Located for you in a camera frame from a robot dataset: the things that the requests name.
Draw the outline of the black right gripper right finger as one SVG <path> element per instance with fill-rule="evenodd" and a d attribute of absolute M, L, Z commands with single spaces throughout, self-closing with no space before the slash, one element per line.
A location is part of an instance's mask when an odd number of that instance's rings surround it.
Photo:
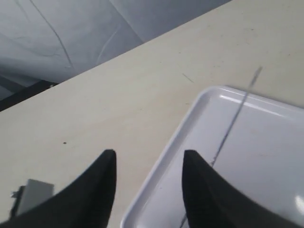
<path fill-rule="evenodd" d="M 222 178 L 196 150 L 186 150 L 182 195 L 191 228 L 297 228 Z"/>

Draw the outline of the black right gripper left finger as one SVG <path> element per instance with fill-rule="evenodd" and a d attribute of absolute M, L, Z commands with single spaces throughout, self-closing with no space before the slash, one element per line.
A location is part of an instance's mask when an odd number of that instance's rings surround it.
<path fill-rule="evenodd" d="M 70 185 L 2 228 L 105 228 L 116 191 L 116 152 L 103 151 Z"/>

